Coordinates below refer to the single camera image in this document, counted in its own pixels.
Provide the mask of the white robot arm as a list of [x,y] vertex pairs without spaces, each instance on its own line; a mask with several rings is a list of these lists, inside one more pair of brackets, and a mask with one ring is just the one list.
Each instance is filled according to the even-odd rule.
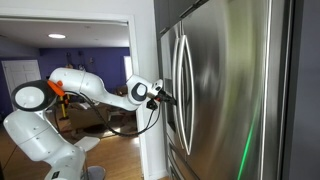
[[99,140],[84,137],[71,144],[66,141],[47,119],[45,112],[56,102],[56,98],[74,94],[84,98],[89,105],[104,103],[135,111],[146,103],[151,110],[159,102],[172,105],[176,100],[163,90],[163,82],[151,83],[133,75],[126,82],[128,93],[118,96],[109,93],[102,79],[92,73],[57,68],[47,80],[23,83],[11,94],[16,110],[3,121],[5,130],[15,144],[33,161],[50,165],[44,180],[104,180],[106,170],[101,166],[88,166],[86,154]]

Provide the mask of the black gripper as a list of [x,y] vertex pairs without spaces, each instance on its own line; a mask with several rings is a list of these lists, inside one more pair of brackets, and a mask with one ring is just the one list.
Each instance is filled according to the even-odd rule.
[[160,90],[155,97],[152,97],[148,102],[146,107],[151,110],[156,110],[158,108],[158,102],[166,102],[172,105],[176,105],[176,100],[169,96],[164,90]]

